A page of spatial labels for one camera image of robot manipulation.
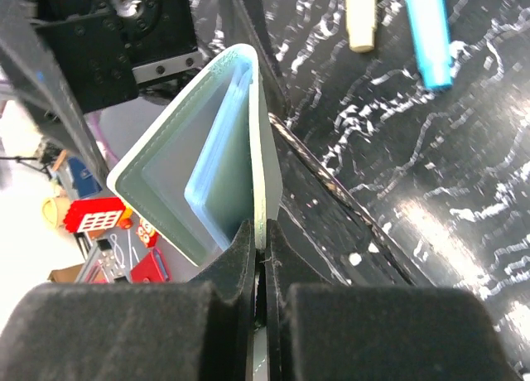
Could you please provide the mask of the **grey-green card holder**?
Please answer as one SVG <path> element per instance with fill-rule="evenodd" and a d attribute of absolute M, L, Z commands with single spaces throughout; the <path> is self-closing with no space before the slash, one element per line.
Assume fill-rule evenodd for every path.
<path fill-rule="evenodd" d="M 234 67 L 241 61 L 248 62 L 253 71 L 248 91 L 253 210 L 242 223 L 249 222 L 253 226 L 256 250 L 254 328 L 259 263 L 265 256 L 267 224 L 276 221 L 278 216 L 282 177 L 258 54 L 252 46 L 236 44 L 220 52 L 171 101 L 111 170 L 107 184 L 173 248 L 200 267 L 200 272 L 221 256 L 236 235 L 227 249 L 221 249 L 191 210 L 185 199 L 185 188 L 229 87 Z"/>

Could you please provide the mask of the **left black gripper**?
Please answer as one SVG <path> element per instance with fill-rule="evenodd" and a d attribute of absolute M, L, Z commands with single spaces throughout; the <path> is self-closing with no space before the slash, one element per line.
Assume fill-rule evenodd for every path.
<path fill-rule="evenodd" d="M 19 0 L 1 0 L 6 74 L 59 117 L 85 164 L 104 182 L 108 166 L 83 112 L 141 94 L 171 97 L 191 79 L 202 55 L 190 0 L 24 0 L 24 5 L 38 35 Z"/>

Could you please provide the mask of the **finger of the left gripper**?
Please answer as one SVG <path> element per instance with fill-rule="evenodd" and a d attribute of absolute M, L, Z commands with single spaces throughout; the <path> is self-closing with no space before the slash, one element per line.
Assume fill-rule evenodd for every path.
<path fill-rule="evenodd" d="M 290 113 L 290 99 L 279 62 L 273 52 L 262 0 L 219 0 L 226 46 L 249 44 L 258 54 L 269 111 Z"/>

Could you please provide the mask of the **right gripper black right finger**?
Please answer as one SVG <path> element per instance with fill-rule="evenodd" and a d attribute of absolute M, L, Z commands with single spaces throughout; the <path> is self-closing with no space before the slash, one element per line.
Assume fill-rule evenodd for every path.
<path fill-rule="evenodd" d="M 438 287 L 329 284 L 267 224 L 272 380 L 515 380 L 482 303 Z"/>

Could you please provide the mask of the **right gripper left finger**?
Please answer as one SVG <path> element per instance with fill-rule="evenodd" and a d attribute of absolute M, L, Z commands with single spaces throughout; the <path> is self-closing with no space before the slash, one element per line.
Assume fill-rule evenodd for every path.
<path fill-rule="evenodd" d="M 253 226 L 185 283 L 45 283 L 1 334 L 4 380 L 250 380 Z"/>

